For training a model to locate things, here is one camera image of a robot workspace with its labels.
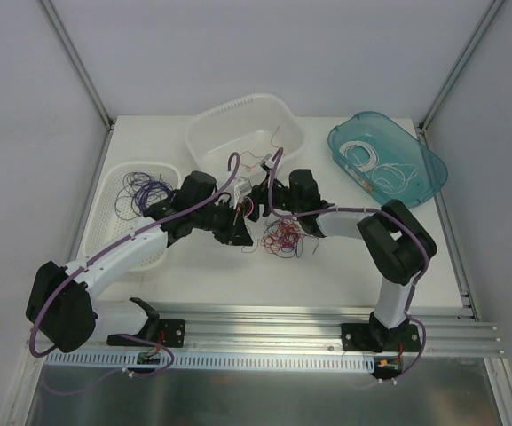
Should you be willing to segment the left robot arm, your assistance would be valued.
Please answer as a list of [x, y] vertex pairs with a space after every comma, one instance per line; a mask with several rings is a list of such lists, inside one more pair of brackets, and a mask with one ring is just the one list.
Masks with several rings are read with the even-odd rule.
[[51, 350], [69, 353], [92, 338], [108, 344], [145, 346], [163, 342], [163, 325], [146, 302], [132, 297], [101, 302], [99, 296], [145, 258], [161, 253], [199, 229], [226, 246], [250, 246], [244, 221], [248, 203], [236, 201], [201, 171], [188, 175], [180, 188], [148, 206], [136, 225], [107, 246], [65, 265], [50, 261], [36, 275], [26, 316], [33, 328], [29, 349], [37, 357], [37, 334]]

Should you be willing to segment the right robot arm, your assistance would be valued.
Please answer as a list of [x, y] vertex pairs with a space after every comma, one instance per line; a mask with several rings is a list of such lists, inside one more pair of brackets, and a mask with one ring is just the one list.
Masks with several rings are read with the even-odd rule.
[[380, 353], [395, 351], [406, 341], [415, 287], [437, 245], [402, 201], [388, 201], [379, 209], [339, 208], [321, 198], [308, 169], [292, 171], [288, 185], [267, 175], [252, 187], [249, 199], [254, 211], [248, 218], [254, 222], [283, 213], [311, 236], [362, 240], [382, 284], [368, 322], [351, 326], [351, 346]]

